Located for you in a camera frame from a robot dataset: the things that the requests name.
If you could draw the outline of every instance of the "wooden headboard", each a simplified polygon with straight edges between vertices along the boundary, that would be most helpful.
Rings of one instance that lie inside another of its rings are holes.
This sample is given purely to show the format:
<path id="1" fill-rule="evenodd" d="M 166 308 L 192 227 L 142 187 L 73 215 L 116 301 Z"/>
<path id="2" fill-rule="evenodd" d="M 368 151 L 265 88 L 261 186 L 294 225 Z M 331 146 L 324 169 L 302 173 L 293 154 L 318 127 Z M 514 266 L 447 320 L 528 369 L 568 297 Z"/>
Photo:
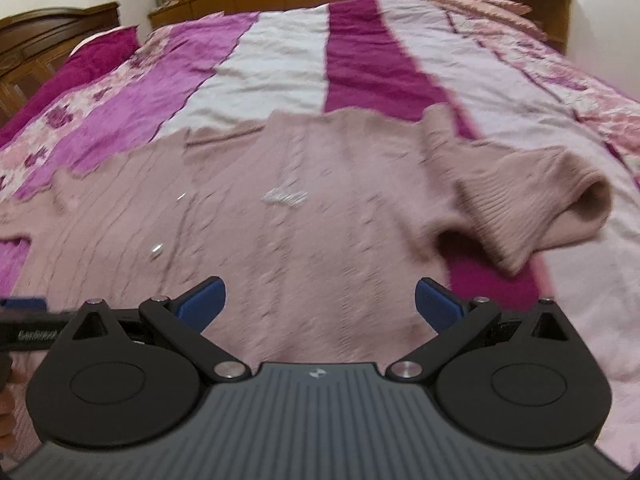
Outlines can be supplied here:
<path id="1" fill-rule="evenodd" d="M 120 24 L 118 4 L 40 9 L 0 20 L 0 126 L 62 66 L 74 47 Z"/>

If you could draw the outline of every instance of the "human hand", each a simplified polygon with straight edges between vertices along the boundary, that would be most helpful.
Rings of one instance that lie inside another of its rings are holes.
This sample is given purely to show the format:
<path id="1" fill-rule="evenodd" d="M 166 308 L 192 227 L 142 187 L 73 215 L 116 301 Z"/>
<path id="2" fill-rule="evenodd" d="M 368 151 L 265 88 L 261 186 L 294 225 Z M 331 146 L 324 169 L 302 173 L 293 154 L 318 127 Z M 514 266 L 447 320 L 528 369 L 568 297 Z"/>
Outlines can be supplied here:
<path id="1" fill-rule="evenodd" d="M 9 383 L 24 384 L 26 381 L 27 377 L 24 373 L 11 370 Z M 14 396 L 9 388 L 5 387 L 0 392 L 0 452 L 10 451 L 15 444 L 15 437 L 12 435 L 15 428 L 14 407 Z"/>

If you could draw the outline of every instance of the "gray ribbed panel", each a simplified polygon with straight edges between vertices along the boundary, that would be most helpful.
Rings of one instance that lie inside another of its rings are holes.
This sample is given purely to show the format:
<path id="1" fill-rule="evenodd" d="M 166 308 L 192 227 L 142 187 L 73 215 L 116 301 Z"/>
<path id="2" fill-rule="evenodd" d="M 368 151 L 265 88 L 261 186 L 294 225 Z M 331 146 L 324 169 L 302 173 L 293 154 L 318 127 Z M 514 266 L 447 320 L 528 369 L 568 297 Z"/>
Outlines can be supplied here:
<path id="1" fill-rule="evenodd" d="M 264 365 L 213 388 L 168 436 L 114 453 L 43 446 L 15 480 L 620 480 L 588 446 L 529 456 L 484 447 L 443 420 L 418 386 L 375 368 Z"/>

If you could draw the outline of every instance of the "bed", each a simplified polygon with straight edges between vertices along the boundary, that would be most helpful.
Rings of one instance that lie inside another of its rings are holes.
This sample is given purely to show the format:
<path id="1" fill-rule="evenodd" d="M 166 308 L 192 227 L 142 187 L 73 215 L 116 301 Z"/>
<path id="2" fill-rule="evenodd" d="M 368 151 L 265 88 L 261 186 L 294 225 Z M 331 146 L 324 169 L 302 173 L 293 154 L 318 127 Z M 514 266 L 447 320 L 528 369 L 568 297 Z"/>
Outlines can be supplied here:
<path id="1" fill-rule="evenodd" d="M 477 244 L 452 235 L 440 248 L 447 285 L 517 310 L 555 297 L 612 386 L 598 445 L 632 469 L 640 462 L 640 104 L 546 46 L 517 12 L 498 18 L 493 6 L 461 1 L 349 0 L 158 28 L 113 70 L 62 92 L 15 132 L 0 151 L 0 200 L 33 196 L 60 167 L 87 173 L 183 128 L 231 128 L 274 110 L 354 106 L 418 121 L 426 106 L 446 102 L 464 137 L 566 146 L 612 184 L 601 234 L 537 253 L 509 279 Z M 0 246 L 0 296 L 12 290 L 28 247 Z"/>

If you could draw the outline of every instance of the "cable knit sweater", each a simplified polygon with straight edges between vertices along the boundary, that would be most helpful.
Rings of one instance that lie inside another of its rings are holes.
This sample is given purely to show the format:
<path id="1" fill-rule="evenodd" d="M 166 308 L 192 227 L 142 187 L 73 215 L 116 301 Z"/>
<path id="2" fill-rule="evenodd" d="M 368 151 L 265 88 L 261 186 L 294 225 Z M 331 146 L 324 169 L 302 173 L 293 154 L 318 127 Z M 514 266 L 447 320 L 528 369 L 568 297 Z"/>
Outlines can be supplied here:
<path id="1" fill-rule="evenodd" d="M 58 171 L 28 202 L 0 205 L 0 238 L 31 239 L 14 292 L 53 311 L 94 297 L 129 308 L 216 274 L 227 304 L 204 333 L 254 369 L 384 369 L 434 335 L 413 295 L 423 276 L 447 283 L 441 232 L 477 238 L 514 274 L 535 250 L 593 237 L 610 211 L 602 174 L 564 148 L 468 142 L 454 128 L 445 105 L 415 124 L 275 112 L 180 132 L 84 177 Z M 22 399 L 17 415 L 21 457 L 34 443 Z"/>

